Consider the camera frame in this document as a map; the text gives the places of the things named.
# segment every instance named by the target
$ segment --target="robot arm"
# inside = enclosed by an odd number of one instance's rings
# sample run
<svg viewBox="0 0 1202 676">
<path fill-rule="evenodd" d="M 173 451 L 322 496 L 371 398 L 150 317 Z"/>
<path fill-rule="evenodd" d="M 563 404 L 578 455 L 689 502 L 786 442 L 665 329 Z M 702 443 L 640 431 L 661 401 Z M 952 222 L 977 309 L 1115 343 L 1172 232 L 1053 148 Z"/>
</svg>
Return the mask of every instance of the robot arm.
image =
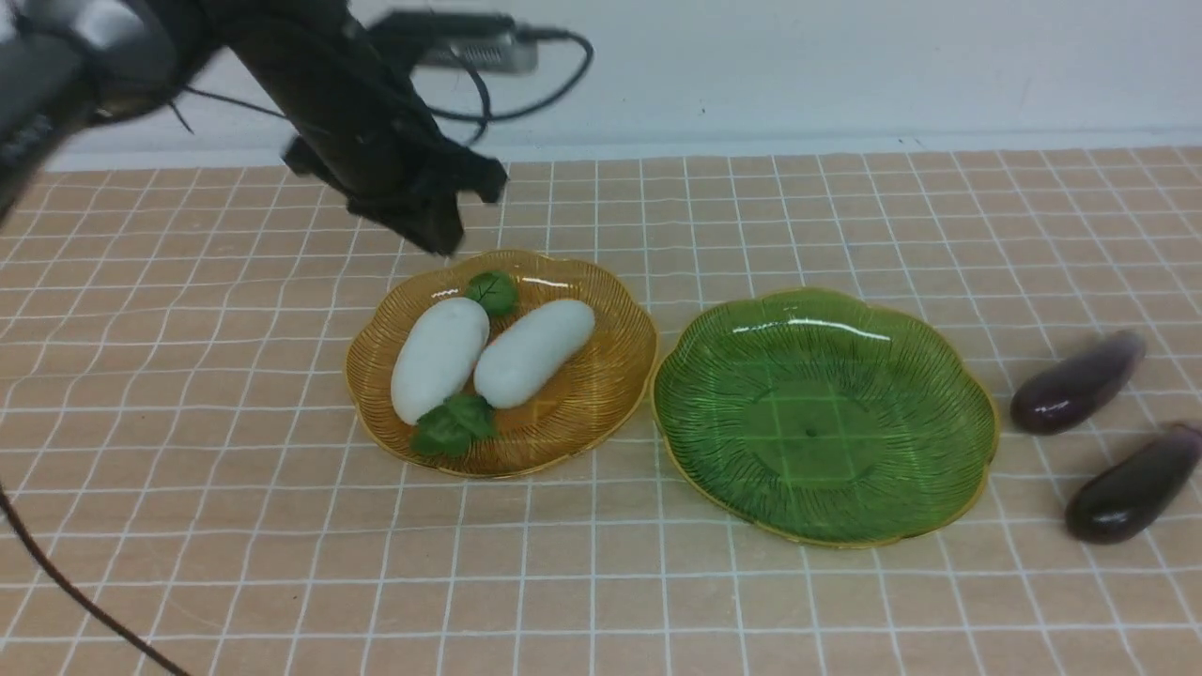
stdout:
<svg viewBox="0 0 1202 676">
<path fill-rule="evenodd" d="M 438 111 L 413 90 L 413 67 L 529 72 L 536 42 L 575 40 L 584 63 L 549 103 L 593 58 L 575 34 L 506 16 L 394 12 L 364 26 L 346 0 L 30 0 L 14 13 L 17 35 L 0 45 L 0 206 L 72 135 L 160 109 L 228 48 L 296 128 L 284 156 L 293 172 L 444 256 L 463 241 L 458 194 L 496 203 L 508 177 L 442 135 Z M 493 115 L 486 97 L 478 121 L 543 103 Z"/>
</svg>

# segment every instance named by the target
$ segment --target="purple eggplant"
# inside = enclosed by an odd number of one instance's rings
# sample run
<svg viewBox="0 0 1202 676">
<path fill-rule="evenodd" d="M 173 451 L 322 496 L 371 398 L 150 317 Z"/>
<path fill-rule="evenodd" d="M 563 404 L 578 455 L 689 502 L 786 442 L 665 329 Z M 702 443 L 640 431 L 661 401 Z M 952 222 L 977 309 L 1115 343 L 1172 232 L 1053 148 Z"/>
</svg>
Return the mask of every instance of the purple eggplant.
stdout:
<svg viewBox="0 0 1202 676">
<path fill-rule="evenodd" d="M 1135 331 L 1119 331 L 1042 370 L 1014 392 L 1010 417 L 1031 434 L 1059 434 L 1111 403 L 1148 351 Z"/>
<path fill-rule="evenodd" d="M 1082 486 L 1065 510 L 1069 533 L 1114 545 L 1152 526 L 1190 480 L 1202 458 L 1202 432 L 1174 425 Z"/>
</svg>

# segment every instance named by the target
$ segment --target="black cable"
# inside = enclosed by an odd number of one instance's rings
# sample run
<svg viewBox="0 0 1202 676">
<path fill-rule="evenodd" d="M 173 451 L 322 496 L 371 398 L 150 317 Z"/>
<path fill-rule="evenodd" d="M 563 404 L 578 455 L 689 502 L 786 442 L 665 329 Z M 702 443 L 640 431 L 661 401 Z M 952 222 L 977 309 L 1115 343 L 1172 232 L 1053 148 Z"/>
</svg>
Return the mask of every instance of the black cable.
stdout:
<svg viewBox="0 0 1202 676">
<path fill-rule="evenodd" d="M 37 565 L 50 576 L 50 580 L 59 586 L 60 589 L 66 592 L 69 597 L 75 599 L 76 603 L 83 606 L 89 615 L 99 619 L 105 627 L 113 630 L 114 634 L 129 641 L 133 647 L 142 651 L 143 654 L 153 659 L 159 666 L 162 666 L 172 676 L 189 676 L 188 671 L 184 671 L 183 666 L 179 666 L 161 652 L 156 651 L 150 644 L 142 640 L 141 636 L 133 631 L 125 628 L 124 624 L 113 618 L 113 616 L 105 612 L 100 606 L 93 603 L 91 599 L 85 597 L 70 580 L 59 571 L 58 568 L 50 562 L 50 558 L 46 556 L 34 536 L 29 534 L 29 529 L 25 528 L 25 523 L 17 516 L 17 510 L 13 509 L 12 502 L 8 500 L 8 494 L 5 493 L 4 484 L 0 484 L 0 511 L 4 512 L 5 518 L 8 520 L 8 526 L 12 527 L 12 532 L 17 534 L 17 539 L 20 544 L 25 546 L 25 551 L 29 556 L 34 557 Z"/>
<path fill-rule="evenodd" d="M 541 112 L 549 106 L 555 105 L 560 99 L 566 96 L 577 84 L 584 78 L 589 71 L 589 66 L 593 65 L 593 58 L 595 52 L 593 49 L 593 43 L 588 41 L 583 35 L 572 32 L 570 30 L 559 29 L 522 29 L 517 32 L 516 37 L 518 40 L 528 40 L 535 42 L 575 42 L 584 52 L 584 57 L 581 59 L 581 65 L 576 67 L 576 72 L 572 77 L 567 78 L 559 89 L 553 91 L 547 97 L 535 101 L 529 106 L 524 106 L 516 111 L 510 111 L 506 113 L 496 113 L 493 115 L 472 115 L 468 113 L 457 113 L 454 111 L 444 111 L 441 108 L 435 108 L 433 106 L 427 106 L 430 113 L 436 118 L 442 118 L 453 121 L 469 121 L 469 123 L 496 123 L 496 121 L 512 121 L 526 115 L 532 115 L 534 113 Z"/>
</svg>

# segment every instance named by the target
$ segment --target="beige tile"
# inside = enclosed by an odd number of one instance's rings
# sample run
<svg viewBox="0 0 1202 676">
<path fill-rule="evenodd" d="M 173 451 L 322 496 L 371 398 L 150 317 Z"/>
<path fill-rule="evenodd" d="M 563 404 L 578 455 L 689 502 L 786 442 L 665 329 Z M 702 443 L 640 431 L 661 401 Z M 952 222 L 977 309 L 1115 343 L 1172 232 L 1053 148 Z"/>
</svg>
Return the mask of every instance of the beige tile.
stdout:
<svg viewBox="0 0 1202 676">
<path fill-rule="evenodd" d="M 952 675 L 976 669 L 971 639 L 963 631 L 902 634 L 898 648 L 906 674 Z"/>
<path fill-rule="evenodd" d="M 1138 674 L 1117 631 L 1055 631 L 1052 634 L 1052 645 L 1055 646 L 1064 672 L 1070 676 L 1099 672 L 1115 676 Z"/>
<path fill-rule="evenodd" d="M 660 528 L 657 526 L 597 526 L 596 571 L 599 575 L 659 574 L 660 567 Z M 578 564 L 573 563 L 570 568 L 575 570 Z"/>
<path fill-rule="evenodd" d="M 365 645 L 361 639 L 300 638 L 292 652 L 292 672 L 298 676 L 319 676 L 359 664 Z"/>
<path fill-rule="evenodd" d="M 673 634 L 672 670 L 682 674 L 744 674 L 742 644 L 733 634 Z"/>
<path fill-rule="evenodd" d="M 1189 629 L 1127 630 L 1144 674 L 1188 674 L 1202 658 L 1202 641 Z"/>
<path fill-rule="evenodd" d="M 942 575 L 885 576 L 889 617 L 898 627 L 954 627 L 963 622 L 952 580 Z"/>
<path fill-rule="evenodd" d="M 650 577 L 618 577 L 600 579 L 596 581 L 596 628 L 605 630 L 647 629 L 656 630 L 664 628 L 664 598 L 665 588 L 660 580 Z M 668 613 L 673 610 L 678 612 L 695 612 L 692 609 L 677 609 L 673 600 L 679 603 L 691 601 L 691 599 L 668 598 Z"/>
<path fill-rule="evenodd" d="M 813 576 L 813 586 L 822 627 L 888 625 L 880 582 L 873 576 L 823 573 Z"/>
<path fill-rule="evenodd" d="M 590 587 L 588 580 L 528 580 L 522 597 L 522 629 L 587 630 L 590 624 Z M 599 592 L 599 628 L 601 598 Z M 619 627 L 631 625 L 623 623 Z"/>
<path fill-rule="evenodd" d="M 745 638 L 748 666 L 762 676 L 816 674 L 821 656 L 811 635 L 751 634 Z"/>
<path fill-rule="evenodd" d="M 518 674 L 530 676 L 588 676 L 588 636 L 523 636 L 518 648 Z"/>
<path fill-rule="evenodd" d="M 230 633 L 291 634 L 300 622 L 304 585 L 251 585 L 243 587 L 230 618 Z"/>
<path fill-rule="evenodd" d="M 1107 573 L 1102 582 L 1126 624 L 1186 622 L 1185 609 L 1167 575 Z"/>
<path fill-rule="evenodd" d="M 1057 674 L 1057 658 L 1037 630 L 977 631 L 977 653 L 989 676 Z"/>
<path fill-rule="evenodd" d="M 829 676 L 902 674 L 900 656 L 887 634 L 838 633 L 822 636 L 822 658 Z"/>
<path fill-rule="evenodd" d="M 591 564 L 593 533 L 588 526 L 530 526 L 528 575 L 587 575 Z"/>
<path fill-rule="evenodd" d="M 664 636 L 655 634 L 599 634 L 596 676 L 667 676 Z"/>
<path fill-rule="evenodd" d="M 160 635 L 218 636 L 230 615 L 236 586 L 172 587 L 167 592 Z"/>
<path fill-rule="evenodd" d="M 730 577 L 668 580 L 668 622 L 682 629 L 733 629 L 738 625 Z"/>
<path fill-rule="evenodd" d="M 436 633 L 446 616 L 446 582 L 389 582 L 380 591 L 376 633 Z"/>
<path fill-rule="evenodd" d="M 754 575 L 738 580 L 743 627 L 748 629 L 804 629 L 813 627 L 805 577 Z"/>
<path fill-rule="evenodd" d="M 971 624 L 1035 623 L 1035 609 L 1018 575 L 960 576 L 957 586 Z"/>
</svg>

